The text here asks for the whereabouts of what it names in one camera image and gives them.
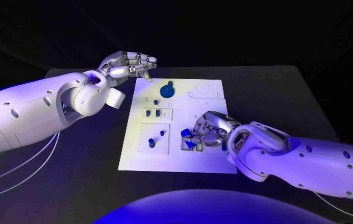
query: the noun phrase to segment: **table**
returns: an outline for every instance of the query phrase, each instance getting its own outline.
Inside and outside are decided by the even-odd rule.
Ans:
[[[52,69],[46,77],[88,69]],[[242,123],[258,121],[291,136],[339,141],[299,69],[293,66],[157,68],[154,78],[222,79],[229,115]],[[260,183],[242,173],[118,171],[136,79],[118,87],[126,93],[120,109],[104,106],[98,114],[62,131],[52,158],[16,189],[0,195],[3,223],[90,223],[131,201],[182,189],[224,189],[267,196],[333,221],[353,218],[332,208],[309,190],[270,176]],[[42,148],[42,141],[0,156],[5,172]],[[6,189],[41,166],[51,149],[0,180]],[[324,198],[346,211],[348,199]]]

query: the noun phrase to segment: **robotic hand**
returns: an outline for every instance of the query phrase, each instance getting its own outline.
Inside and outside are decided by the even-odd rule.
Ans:
[[[120,108],[124,93],[113,87],[129,77],[153,81],[149,69],[157,59],[116,52],[97,70],[68,73],[0,91],[0,152],[29,145],[94,115],[104,104]]]
[[[275,175],[301,189],[353,198],[352,145],[290,137],[261,123],[242,125],[218,112],[203,114],[183,139],[211,147],[226,142],[228,160],[252,180],[264,182]]]

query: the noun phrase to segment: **white board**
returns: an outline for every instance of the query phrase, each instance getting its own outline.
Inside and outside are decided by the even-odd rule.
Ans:
[[[160,88],[169,81],[175,95],[163,98]],[[180,132],[193,129],[206,111],[228,114],[221,80],[153,79],[150,83],[137,79],[118,170],[237,173],[221,146],[199,147],[202,151],[196,147],[182,150]],[[169,127],[165,136],[160,136],[162,127]],[[154,148],[150,148],[150,138],[156,139]]]

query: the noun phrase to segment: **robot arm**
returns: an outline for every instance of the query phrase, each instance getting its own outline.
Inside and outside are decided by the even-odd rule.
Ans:
[[[353,146],[290,137],[271,128],[284,135],[283,140],[268,128],[257,122],[241,125],[229,116],[206,112],[185,140],[205,146],[226,141],[228,160],[258,182],[274,175],[301,189],[353,198]]]
[[[94,115],[108,104],[120,108],[126,95],[113,87],[129,77],[152,82],[156,58],[116,52],[97,70],[68,73],[0,91],[0,152],[29,145]]]

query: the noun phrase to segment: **black background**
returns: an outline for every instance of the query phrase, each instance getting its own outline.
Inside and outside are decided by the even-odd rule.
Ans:
[[[118,50],[160,67],[294,65],[352,144],[353,0],[0,0],[0,13],[2,88]]]

